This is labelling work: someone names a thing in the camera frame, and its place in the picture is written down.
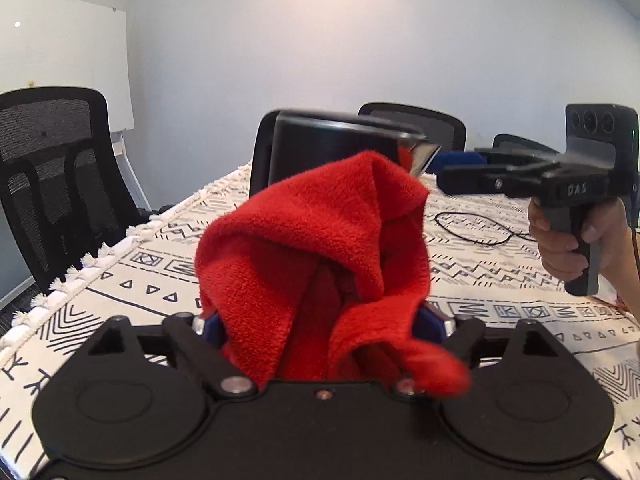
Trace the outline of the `person right forearm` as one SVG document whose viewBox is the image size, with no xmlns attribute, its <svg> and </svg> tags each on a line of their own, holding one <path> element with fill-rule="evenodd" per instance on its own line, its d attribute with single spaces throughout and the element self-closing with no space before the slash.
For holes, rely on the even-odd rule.
<svg viewBox="0 0 640 480">
<path fill-rule="evenodd" d="M 639 319 L 639 273 L 634 252 L 636 233 L 626 229 L 606 260 L 601 274 L 615 288 L 629 312 Z"/>
</svg>

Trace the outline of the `person right hand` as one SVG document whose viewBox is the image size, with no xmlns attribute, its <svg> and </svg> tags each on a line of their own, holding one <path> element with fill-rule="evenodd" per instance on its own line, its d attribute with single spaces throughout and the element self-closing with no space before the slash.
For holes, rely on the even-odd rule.
<svg viewBox="0 0 640 480">
<path fill-rule="evenodd" d="M 579 278 L 587 269 L 587 261 L 577 253 L 578 239 L 572 234 L 553 231 L 536 198 L 529 202 L 528 221 L 529 234 L 538 244 L 544 268 L 562 281 Z M 585 243 L 600 243 L 600 274 L 611 283 L 627 261 L 634 263 L 626 210 L 619 198 L 593 207 L 580 236 Z"/>
</svg>

